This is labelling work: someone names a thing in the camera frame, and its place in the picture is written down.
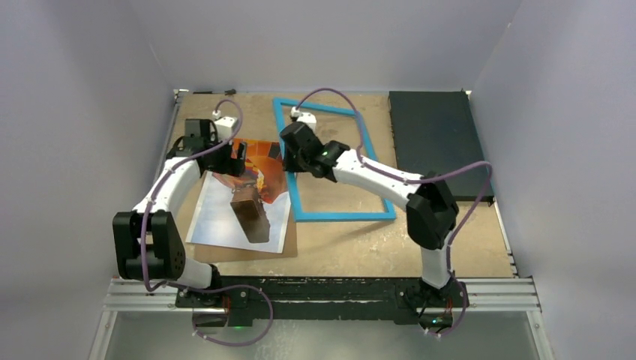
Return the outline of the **hot air balloon photo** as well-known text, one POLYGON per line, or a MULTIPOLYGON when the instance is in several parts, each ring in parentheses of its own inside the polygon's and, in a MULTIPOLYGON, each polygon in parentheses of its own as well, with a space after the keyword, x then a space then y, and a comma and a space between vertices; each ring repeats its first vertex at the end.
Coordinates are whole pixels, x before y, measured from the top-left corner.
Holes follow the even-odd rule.
POLYGON ((247 146, 239 177, 207 172, 186 242, 281 254, 290 219, 290 195, 278 142, 237 139, 247 146))

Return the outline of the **blue wooden picture frame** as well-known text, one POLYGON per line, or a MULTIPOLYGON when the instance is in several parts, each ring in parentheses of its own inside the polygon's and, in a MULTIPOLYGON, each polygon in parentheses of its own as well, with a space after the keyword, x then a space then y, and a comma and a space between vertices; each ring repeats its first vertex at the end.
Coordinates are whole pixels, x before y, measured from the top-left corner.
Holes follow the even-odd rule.
MULTIPOLYGON (((284 127, 284 107, 292 107, 297 104, 297 100, 274 97, 272 101, 274 118, 277 130, 280 132, 284 127)), ((303 107, 318 112, 330 113, 340 116, 354 117, 351 109, 344 109, 335 106, 322 105, 305 101, 303 107)), ((361 124, 357 124, 358 132, 361 136, 361 143, 367 152, 367 156, 374 161, 378 161, 373 143, 368 133, 368 129, 364 120, 361 124)), ((296 222, 363 222, 363 221, 394 221, 397 218, 395 208, 387 199, 382 199, 384 212, 305 212, 302 208, 301 197, 299 194, 296 176, 290 172, 285 172, 288 184, 289 199, 291 209, 296 222)))

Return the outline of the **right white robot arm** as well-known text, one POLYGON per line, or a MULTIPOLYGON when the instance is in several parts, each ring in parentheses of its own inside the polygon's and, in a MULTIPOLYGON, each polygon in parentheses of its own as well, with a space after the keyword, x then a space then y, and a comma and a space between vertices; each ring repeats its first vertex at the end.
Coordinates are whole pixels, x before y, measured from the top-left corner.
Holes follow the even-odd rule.
POLYGON ((404 211, 408 236, 421 249, 422 298, 439 305, 450 296, 449 242, 459 209, 445 181, 391 168, 335 140, 323 143, 301 121, 287 125, 280 138, 286 171, 361 188, 404 211))

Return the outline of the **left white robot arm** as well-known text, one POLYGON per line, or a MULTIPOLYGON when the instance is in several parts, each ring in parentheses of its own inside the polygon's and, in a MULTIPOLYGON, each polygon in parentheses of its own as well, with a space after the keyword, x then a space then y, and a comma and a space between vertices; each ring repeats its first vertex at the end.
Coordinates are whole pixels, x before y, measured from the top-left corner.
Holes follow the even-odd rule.
POLYGON ((233 149, 241 125, 240 118, 220 115, 213 120, 186 120, 185 134, 168 151, 151 190, 132 210, 120 211, 112 220, 121 278, 142 281, 151 291, 155 290, 152 280, 158 286, 172 283, 194 289, 195 298, 206 307, 221 302, 224 287, 218 268, 186 254, 176 213, 205 173, 243 174, 247 145, 241 142, 233 149))

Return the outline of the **brown cardboard backing board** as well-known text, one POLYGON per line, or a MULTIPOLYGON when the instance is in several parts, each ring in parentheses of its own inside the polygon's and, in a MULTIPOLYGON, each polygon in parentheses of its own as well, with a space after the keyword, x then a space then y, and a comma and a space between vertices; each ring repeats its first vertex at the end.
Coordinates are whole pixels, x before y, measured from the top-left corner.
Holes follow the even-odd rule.
POLYGON ((287 227, 283 252, 279 254, 201 244, 188 244, 191 245, 193 248, 193 255, 195 259, 199 260, 202 263, 228 263, 248 260, 280 259, 285 257, 295 257, 298 253, 297 230, 294 223, 292 211, 290 211, 289 215, 289 223, 287 227))

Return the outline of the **dark blue foam pad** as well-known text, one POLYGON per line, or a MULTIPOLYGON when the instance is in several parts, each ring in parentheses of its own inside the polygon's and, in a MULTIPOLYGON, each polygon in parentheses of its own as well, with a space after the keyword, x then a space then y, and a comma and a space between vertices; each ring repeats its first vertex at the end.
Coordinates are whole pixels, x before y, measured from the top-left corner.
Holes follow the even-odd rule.
POLYGON ((391 91, 397 168, 446 174, 485 159, 466 91, 391 91))

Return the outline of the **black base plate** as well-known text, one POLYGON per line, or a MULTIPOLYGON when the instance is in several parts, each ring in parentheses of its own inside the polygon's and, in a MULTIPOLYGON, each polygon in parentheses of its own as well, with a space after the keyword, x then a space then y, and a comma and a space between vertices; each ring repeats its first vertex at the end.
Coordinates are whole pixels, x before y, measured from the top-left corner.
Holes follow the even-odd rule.
POLYGON ((178 308, 219 310, 228 326, 254 320, 392 321, 447 329, 454 313, 469 305, 465 284, 451 280, 442 289, 419 277, 221 277, 221 292, 188 290, 178 308))

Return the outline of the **aluminium rail frame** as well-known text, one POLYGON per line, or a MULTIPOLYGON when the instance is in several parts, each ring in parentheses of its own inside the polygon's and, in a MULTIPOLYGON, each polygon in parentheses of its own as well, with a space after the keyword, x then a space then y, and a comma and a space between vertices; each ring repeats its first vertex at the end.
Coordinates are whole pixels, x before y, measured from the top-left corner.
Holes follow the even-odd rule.
MULTIPOLYGON (((318 112, 316 135, 330 141, 333 115, 318 112)), ((392 132, 366 124, 375 152, 393 146, 392 132)), ((336 140, 369 158, 354 117, 341 115, 336 140)), ((384 212, 382 197, 352 185, 296 176, 305 212, 384 212)), ((193 213, 192 190, 201 190, 202 176, 181 208, 193 213)), ((248 270, 231 271, 213 262, 225 275, 335 278, 421 278, 420 247, 407 233, 407 216, 394 206, 392 221, 299 223, 294 258, 254 262, 248 270)), ((457 220, 449 242, 453 253, 470 239, 467 224, 457 220)), ((536 337, 541 313, 534 282, 529 278, 460 278, 469 305, 454 312, 449 328, 396 325, 372 320, 256 319, 251 326, 229 326, 219 310, 176 307, 177 296, 220 293, 220 289, 181 288, 118 277, 112 280, 92 359, 542 359, 545 342, 536 337)))

